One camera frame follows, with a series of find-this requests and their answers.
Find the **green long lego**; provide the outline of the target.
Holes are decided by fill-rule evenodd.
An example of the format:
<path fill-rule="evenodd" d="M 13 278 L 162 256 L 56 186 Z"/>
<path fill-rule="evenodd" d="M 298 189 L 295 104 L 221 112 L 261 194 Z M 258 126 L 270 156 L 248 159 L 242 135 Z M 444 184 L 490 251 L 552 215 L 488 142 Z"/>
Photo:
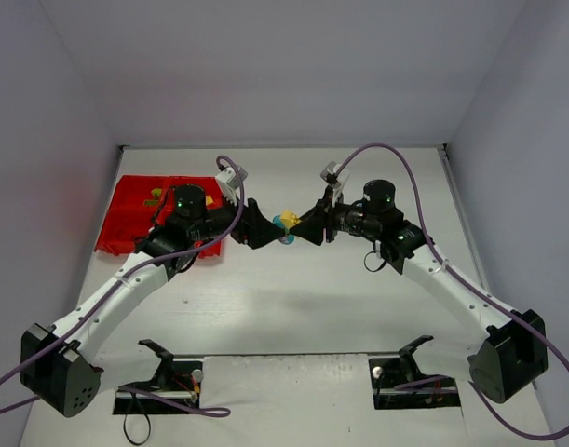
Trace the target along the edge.
<path fill-rule="evenodd" d="M 146 208 L 158 207 L 160 204 L 160 199 L 164 196 L 164 191 L 162 188 L 152 189 L 148 196 L 143 200 L 142 205 Z"/>

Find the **yellow square lego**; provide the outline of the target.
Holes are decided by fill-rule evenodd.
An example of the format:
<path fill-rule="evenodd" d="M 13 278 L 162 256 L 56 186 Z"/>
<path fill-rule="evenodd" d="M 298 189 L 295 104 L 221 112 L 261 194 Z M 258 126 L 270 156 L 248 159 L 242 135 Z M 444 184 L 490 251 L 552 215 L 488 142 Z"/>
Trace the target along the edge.
<path fill-rule="evenodd" d="M 295 236 L 290 233 L 290 230 L 299 223 L 299 217 L 290 210 L 284 210 L 272 219 L 272 223 L 285 230 L 285 236 L 281 237 L 279 242 L 283 245 L 291 245 Z"/>

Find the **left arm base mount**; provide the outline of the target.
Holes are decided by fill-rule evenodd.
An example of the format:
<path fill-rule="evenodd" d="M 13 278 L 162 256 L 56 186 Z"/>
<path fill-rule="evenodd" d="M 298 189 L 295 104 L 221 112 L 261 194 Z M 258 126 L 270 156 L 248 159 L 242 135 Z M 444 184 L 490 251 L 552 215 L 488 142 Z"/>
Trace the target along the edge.
<path fill-rule="evenodd" d="M 145 392 L 190 408 L 199 408 L 201 382 L 204 378 L 203 359 L 181 358 L 151 339 L 139 341 L 140 346 L 153 352 L 160 359 L 154 375 L 147 381 L 127 384 Z M 171 405 L 146 395 L 133 395 L 117 391 L 113 415 L 172 415 L 187 414 Z"/>

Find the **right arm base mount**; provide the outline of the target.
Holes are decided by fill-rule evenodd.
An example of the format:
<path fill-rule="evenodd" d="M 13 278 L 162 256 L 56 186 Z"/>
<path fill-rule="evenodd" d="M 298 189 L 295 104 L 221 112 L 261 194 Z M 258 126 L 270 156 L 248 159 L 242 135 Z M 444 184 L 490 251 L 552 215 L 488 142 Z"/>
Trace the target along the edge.
<path fill-rule="evenodd" d="M 376 411 L 460 408 L 456 381 L 443 375 L 423 374 L 413 354 L 432 336 L 421 336 L 395 356 L 369 357 L 368 366 Z"/>

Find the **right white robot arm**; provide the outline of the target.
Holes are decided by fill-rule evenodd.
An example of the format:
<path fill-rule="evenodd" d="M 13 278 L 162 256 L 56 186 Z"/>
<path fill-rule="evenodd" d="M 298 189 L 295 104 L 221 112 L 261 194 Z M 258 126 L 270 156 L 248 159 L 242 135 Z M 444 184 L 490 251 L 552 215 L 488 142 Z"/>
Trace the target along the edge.
<path fill-rule="evenodd" d="M 426 375 L 468 380 L 489 400 L 506 402 L 549 366 L 539 339 L 546 332 L 544 320 L 532 309 L 521 313 L 469 280 L 457 279 L 455 268 L 427 245 L 423 230 L 397 209 L 395 193 L 393 183 L 373 180 L 364 185 L 361 199 L 346 204 L 327 187 L 291 233 L 315 245 L 334 241 L 339 232 L 371 242 L 378 257 L 432 295 L 467 330 L 464 341 L 420 336 L 403 352 L 410 363 Z"/>

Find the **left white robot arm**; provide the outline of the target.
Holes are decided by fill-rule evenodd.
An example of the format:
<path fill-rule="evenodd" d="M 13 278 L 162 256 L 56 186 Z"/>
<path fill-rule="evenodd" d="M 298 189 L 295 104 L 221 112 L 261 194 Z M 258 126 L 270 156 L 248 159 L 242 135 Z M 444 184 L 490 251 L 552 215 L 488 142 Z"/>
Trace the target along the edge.
<path fill-rule="evenodd" d="M 65 317 L 47 327 L 34 324 L 21 337 L 21 358 L 30 363 L 21 383 L 65 417 L 107 389 L 136 384 L 159 390 L 173 378 L 173 354 L 150 339 L 117 359 L 102 359 L 101 349 L 143 300 L 190 267 L 203 244 L 231 236 L 256 250 L 285 235 L 252 198 L 209 209 L 198 185 L 177 186 L 169 195 L 171 213 L 136 243 L 112 278 Z"/>

